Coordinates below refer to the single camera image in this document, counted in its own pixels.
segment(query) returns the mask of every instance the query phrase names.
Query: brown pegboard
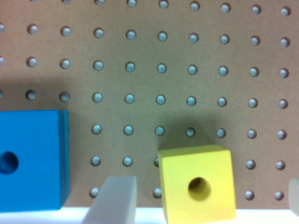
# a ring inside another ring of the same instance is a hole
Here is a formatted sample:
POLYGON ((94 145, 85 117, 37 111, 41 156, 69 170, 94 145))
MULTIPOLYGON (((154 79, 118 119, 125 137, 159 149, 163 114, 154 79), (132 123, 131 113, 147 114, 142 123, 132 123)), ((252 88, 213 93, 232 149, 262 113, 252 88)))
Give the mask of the brown pegboard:
POLYGON ((90 189, 101 188, 109 175, 137 175, 137 206, 161 206, 152 196, 159 188, 158 168, 153 161, 158 148, 188 147, 219 144, 232 150, 237 208, 288 208, 288 183, 298 177, 298 67, 299 6, 295 1, 227 1, 229 13, 221 11, 222 1, 199 1, 198 11, 190 10, 191 1, 169 1, 166 10, 159 1, 138 0, 136 7, 126 1, 108 1, 98 6, 93 0, 4 0, 0 1, 0 22, 5 31, 0 34, 0 89, 4 110, 68 109, 70 128, 71 195, 65 206, 89 206, 93 199, 90 189), (262 12, 252 13, 259 4, 262 12), (284 17, 280 10, 288 6, 292 13, 284 17), (30 35, 29 24, 38 32, 30 35), (61 28, 68 26, 71 36, 62 36, 61 28), (95 38, 93 30, 101 27, 105 35, 95 38), (128 40, 128 30, 136 39, 128 40), (168 39, 158 40, 166 31, 168 39), (199 41, 192 44, 189 35, 197 33, 199 41), (223 45, 220 37, 227 34, 230 42, 223 45), (257 35, 259 46, 250 39, 257 35), (280 39, 288 37, 291 44, 281 47, 280 39), (29 57, 37 66, 27 66, 29 57), (68 59, 69 69, 60 61, 68 59), (102 71, 93 69, 93 62, 104 64, 102 71), (125 65, 135 63, 128 73, 125 65), (157 65, 167 66, 165 74, 157 65), (198 67, 196 75, 188 74, 188 66, 198 67), (220 76, 225 65, 229 74, 220 76), (260 74, 251 77, 251 67, 260 74), (290 74, 281 78, 281 68, 290 74), (25 98, 27 90, 35 90, 33 101, 25 98), (59 94, 67 91, 70 100, 60 101, 59 94), (95 103, 95 92, 103 101, 95 103), (124 96, 132 93, 135 101, 128 105, 124 96), (157 95, 166 97, 157 105, 157 95), (186 100, 194 96, 195 106, 186 100), (219 107, 218 98, 225 97, 226 107, 219 107), (248 101, 256 98, 256 108, 248 101), (289 106, 280 109, 278 102, 286 99, 289 106), (100 124, 100 134, 91 128, 100 124), (127 136, 123 127, 131 124, 134 133, 127 136), (162 125, 165 135, 157 136, 155 128, 162 125), (193 127, 195 137, 185 131, 193 127), (226 130, 224 138, 216 131, 226 130), (257 132, 255 139, 247 131, 257 132), (279 140, 279 130, 287 132, 279 140), (101 164, 93 167, 90 160, 99 156, 101 164), (131 167, 122 159, 133 158, 131 167), (248 170, 248 160, 256 168, 248 170), (279 171, 276 162, 283 160, 286 168, 279 171), (252 190, 255 198, 245 199, 252 190), (277 191, 284 199, 277 201, 277 191))

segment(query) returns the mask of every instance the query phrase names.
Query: blue cube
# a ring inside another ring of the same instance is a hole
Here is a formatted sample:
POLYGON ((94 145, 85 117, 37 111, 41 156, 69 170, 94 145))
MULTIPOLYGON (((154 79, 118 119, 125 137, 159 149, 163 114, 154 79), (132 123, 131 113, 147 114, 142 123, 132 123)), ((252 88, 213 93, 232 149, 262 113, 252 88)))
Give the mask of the blue cube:
POLYGON ((68 113, 0 112, 0 212, 60 209, 69 195, 68 113))

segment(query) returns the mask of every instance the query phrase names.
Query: white plastic piece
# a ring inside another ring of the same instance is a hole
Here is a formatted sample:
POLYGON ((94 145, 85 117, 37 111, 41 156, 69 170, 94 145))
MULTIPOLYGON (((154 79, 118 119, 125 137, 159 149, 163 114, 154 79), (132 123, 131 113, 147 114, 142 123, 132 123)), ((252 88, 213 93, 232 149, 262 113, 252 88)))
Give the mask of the white plastic piece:
POLYGON ((257 37, 254 36, 254 37, 251 38, 251 44, 253 46, 257 46, 257 45, 260 44, 260 40, 257 37))
POLYGON ((102 6, 105 3, 105 0, 95 0, 95 4, 98 6, 102 6))
POLYGON ((166 99, 163 95, 158 95, 157 96, 157 99, 156 99, 156 102, 158 105, 163 105, 165 103, 166 99))
POLYGON ((221 6, 221 10, 222 10, 222 12, 228 13, 231 10, 231 8, 230 8, 230 6, 223 4, 221 6))
POLYGON ((128 6, 129 7, 135 7, 136 6, 136 0, 128 0, 128 6))
POLYGON ((70 95, 68 92, 63 92, 60 94, 61 101, 67 102, 70 99, 70 95))
POLYGON ((186 131, 186 135, 188 137, 193 137, 195 136, 195 130, 193 128, 189 128, 187 131, 186 131))
POLYGON ((228 69, 224 66, 220 67, 219 68, 219 74, 223 77, 226 76, 228 74, 228 69))
POLYGON ((131 104, 135 100, 135 97, 132 94, 127 94, 124 98, 124 101, 128 104, 131 104))
POLYGON ((249 107, 254 108, 258 105, 258 101, 256 99, 250 99, 249 100, 249 107))
POLYGON ((133 133, 133 127, 130 125, 127 125, 124 127, 123 132, 127 135, 131 135, 133 133))
POLYGON ((258 7, 252 7, 252 12, 253 14, 258 15, 260 14, 261 10, 258 7))
POLYGON ((219 105, 220 107, 224 107, 224 106, 226 106, 226 105, 227 105, 227 101, 226 101, 226 99, 225 99, 224 97, 219 98, 219 99, 218 99, 218 105, 219 105))
POLYGON ((189 40, 190 40, 190 42, 195 44, 198 41, 198 37, 197 37, 197 35, 190 35, 189 40))
POLYGON ((196 105, 196 99, 192 96, 188 97, 187 105, 190 105, 190 106, 196 105))
POLYGON ((99 124, 93 125, 93 133, 99 134, 100 132, 102 132, 102 127, 99 124))
POLYGON ((124 166, 131 166, 133 164, 133 160, 131 157, 126 157, 122 161, 124 166))
POLYGON ((67 59, 64 59, 61 63, 61 67, 63 69, 68 69, 71 67, 71 62, 69 62, 67 59))
POLYGON ((4 63, 4 58, 0 57, 0 66, 3 65, 4 63))
POLYGON ((136 33, 135 33, 134 31, 129 31, 129 32, 127 33, 127 38, 128 38, 129 40, 134 40, 134 39, 136 38, 136 33))
POLYGON ((164 42, 167 39, 167 33, 165 32, 160 32, 158 35, 158 39, 162 42, 164 42))
POLYGON ((104 31, 100 28, 96 29, 94 32, 96 38, 102 38, 104 36, 104 31))
POLYGON ((168 3, 166 1, 161 1, 159 4, 161 9, 167 9, 168 8, 168 3))
POLYGON ((30 26, 30 28, 29 28, 29 34, 30 35, 36 35, 37 31, 38 31, 37 26, 35 26, 35 25, 30 26))
POLYGON ((28 66, 29 67, 36 67, 37 66, 37 60, 35 58, 30 58, 28 60, 28 66))
POLYGON ((197 68, 194 65, 189 66, 188 72, 190 75, 195 75, 197 73, 197 68))
POLYGON ((94 70, 96 70, 96 71, 101 71, 101 70, 104 68, 104 65, 103 65, 102 62, 95 62, 95 63, 93 64, 93 68, 94 68, 94 70))
POLYGON ((126 64, 125 69, 128 72, 134 72, 135 71, 135 65, 133 63, 128 63, 128 64, 126 64))
POLYGON ((278 131, 278 138, 279 139, 285 139, 287 137, 287 133, 285 131, 278 131))
POLYGON ((162 191, 161 191, 161 189, 155 189, 155 190, 153 191, 152 195, 153 195, 153 197, 155 197, 155 198, 161 198, 161 196, 162 196, 162 191))
POLYGON ((225 135, 226 135, 226 131, 225 131, 224 129, 222 129, 222 128, 219 128, 219 129, 217 130, 217 132, 216 132, 216 135, 217 135, 217 137, 219 137, 219 138, 223 138, 223 137, 225 137, 225 135))
POLYGON ((4 32, 4 24, 0 23, 0 34, 4 32))
POLYGON ((157 70, 158 70, 159 73, 165 73, 166 72, 165 64, 160 63, 157 67, 157 70))
POLYGON ((103 96, 100 92, 97 92, 93 95, 93 100, 96 102, 96 103, 100 103, 102 100, 103 100, 103 96))
POLYGON ((288 102, 286 100, 280 100, 279 101, 279 107, 280 109, 285 109, 288 107, 288 102))
POLYGON ((95 198, 97 196, 97 194, 99 193, 99 189, 98 188, 93 188, 93 189, 91 189, 90 193, 91 193, 91 196, 93 198, 95 198))
POLYGON ((199 6, 198 6, 197 3, 191 3, 190 4, 190 10, 191 11, 198 11, 198 9, 199 9, 199 6))
POLYGON ((259 70, 255 67, 250 68, 249 73, 252 77, 257 77, 259 75, 259 70))
POLYGON ((98 166, 101 163, 101 158, 99 157, 93 157, 92 158, 92 165, 93 166, 98 166))
POLYGON ((136 176, 109 176, 82 224, 134 224, 136 176))
POLYGON ((164 134, 164 127, 161 127, 161 126, 157 127, 155 132, 159 136, 163 135, 164 134))

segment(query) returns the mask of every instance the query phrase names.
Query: yellow cube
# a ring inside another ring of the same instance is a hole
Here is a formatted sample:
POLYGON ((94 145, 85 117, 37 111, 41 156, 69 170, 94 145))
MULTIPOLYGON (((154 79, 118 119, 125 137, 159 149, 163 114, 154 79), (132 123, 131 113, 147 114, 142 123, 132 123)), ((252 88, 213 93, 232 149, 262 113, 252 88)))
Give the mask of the yellow cube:
POLYGON ((220 146, 158 151, 164 215, 168 224, 235 218, 231 152, 220 146))

